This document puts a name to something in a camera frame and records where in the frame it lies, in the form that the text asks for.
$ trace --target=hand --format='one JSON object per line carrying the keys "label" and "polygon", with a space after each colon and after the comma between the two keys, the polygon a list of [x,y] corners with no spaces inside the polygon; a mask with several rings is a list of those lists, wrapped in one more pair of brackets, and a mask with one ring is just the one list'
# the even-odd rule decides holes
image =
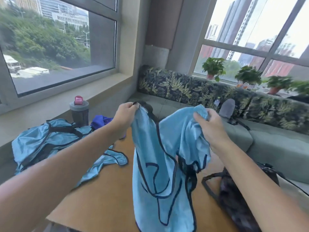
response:
{"label": "hand", "polygon": [[112,122],[122,130],[126,130],[130,127],[134,120],[134,115],[139,104],[133,105],[132,102],[123,103],[118,107],[114,119]]}
{"label": "hand", "polygon": [[206,108],[206,110],[209,121],[206,121],[198,113],[194,113],[193,117],[202,127],[204,137],[211,145],[213,152],[218,154],[220,147],[224,146],[226,142],[231,142],[231,140],[224,130],[221,117],[213,109]]}

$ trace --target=light blue cloth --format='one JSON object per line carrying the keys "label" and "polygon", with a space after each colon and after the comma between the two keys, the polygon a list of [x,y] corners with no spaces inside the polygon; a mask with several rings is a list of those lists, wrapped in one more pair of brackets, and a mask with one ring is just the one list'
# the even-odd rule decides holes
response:
{"label": "light blue cloth", "polygon": [[[12,141],[14,160],[17,163],[15,174],[57,154],[58,151],[72,145],[91,132],[91,126],[74,128],[64,119],[47,121],[40,126],[22,132]],[[96,177],[104,165],[114,163],[125,165],[128,163],[128,159],[123,153],[111,149],[112,146],[88,169],[76,187],[82,182]]]}
{"label": "light blue cloth", "polygon": [[135,114],[133,205],[142,232],[196,229],[191,192],[197,184],[196,173],[211,157],[194,112],[207,118],[202,105],[179,109],[159,124],[149,118],[144,107]]}

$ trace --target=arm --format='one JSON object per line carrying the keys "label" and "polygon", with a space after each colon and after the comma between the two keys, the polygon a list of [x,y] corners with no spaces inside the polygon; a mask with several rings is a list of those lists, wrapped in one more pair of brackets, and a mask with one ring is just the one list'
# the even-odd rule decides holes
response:
{"label": "arm", "polygon": [[254,162],[235,145],[220,116],[208,109],[209,121],[195,113],[205,139],[232,176],[262,231],[308,231],[309,218]]}
{"label": "arm", "polygon": [[0,228],[32,231],[73,189],[93,163],[122,137],[138,105],[119,106],[112,122],[0,186]]}

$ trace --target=wooden table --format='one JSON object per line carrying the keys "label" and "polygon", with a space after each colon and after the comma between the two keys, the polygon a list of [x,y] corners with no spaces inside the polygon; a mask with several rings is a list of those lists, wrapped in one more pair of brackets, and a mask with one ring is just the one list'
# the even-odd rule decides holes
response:
{"label": "wooden table", "polygon": [[[125,153],[129,164],[124,167],[116,164],[103,167],[96,179],[67,195],[47,217],[48,220],[82,232],[138,232],[132,200],[134,143],[131,129],[127,131],[124,140],[115,143],[114,149]],[[207,169],[198,174],[197,187],[192,193],[197,232],[236,232],[232,220],[218,207],[201,184],[203,176],[223,170],[219,158],[213,153],[211,158]],[[218,190],[219,179],[210,181],[210,187],[214,191]]]}

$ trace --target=gray sofa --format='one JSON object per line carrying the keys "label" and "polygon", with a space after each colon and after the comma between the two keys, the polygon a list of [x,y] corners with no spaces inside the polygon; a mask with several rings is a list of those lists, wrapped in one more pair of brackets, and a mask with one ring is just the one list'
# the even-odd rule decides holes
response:
{"label": "gray sofa", "polygon": [[[220,105],[214,101],[220,97]],[[163,119],[185,106],[203,104],[220,110],[233,98],[233,118],[245,124],[224,123],[231,140],[253,160],[268,163],[302,187],[309,184],[309,105],[278,96],[255,93],[202,77],[151,66],[139,71],[138,89],[129,101],[143,100]]]}

